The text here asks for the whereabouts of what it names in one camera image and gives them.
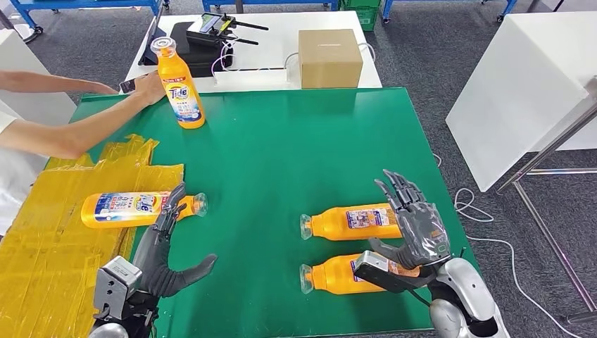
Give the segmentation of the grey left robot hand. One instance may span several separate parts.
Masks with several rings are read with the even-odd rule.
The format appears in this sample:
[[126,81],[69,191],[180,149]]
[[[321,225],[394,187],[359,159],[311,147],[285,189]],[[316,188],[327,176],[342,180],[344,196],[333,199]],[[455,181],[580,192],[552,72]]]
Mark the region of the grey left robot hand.
[[184,182],[171,191],[155,222],[145,230],[133,258],[133,265],[142,272],[139,289],[159,298],[173,296],[209,275],[218,259],[211,253],[186,270],[176,271],[169,267],[170,240],[177,218],[184,210],[179,202],[185,194]]

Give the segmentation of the person's hand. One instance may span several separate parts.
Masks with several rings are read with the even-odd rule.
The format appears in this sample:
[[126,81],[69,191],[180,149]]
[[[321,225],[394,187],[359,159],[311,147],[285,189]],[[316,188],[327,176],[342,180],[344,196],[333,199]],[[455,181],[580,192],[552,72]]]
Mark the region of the person's hand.
[[157,71],[135,78],[134,84],[135,90],[130,96],[138,99],[145,107],[157,103],[165,96],[165,90]]

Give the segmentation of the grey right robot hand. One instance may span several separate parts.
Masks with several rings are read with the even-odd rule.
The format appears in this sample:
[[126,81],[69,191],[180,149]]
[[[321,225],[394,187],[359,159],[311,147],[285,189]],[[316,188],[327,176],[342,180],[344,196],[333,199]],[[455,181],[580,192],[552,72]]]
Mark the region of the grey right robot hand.
[[375,183],[394,212],[403,243],[396,247],[371,237],[371,249],[408,270],[450,258],[450,241],[436,205],[426,200],[414,182],[387,169],[383,173],[390,184],[379,179]]

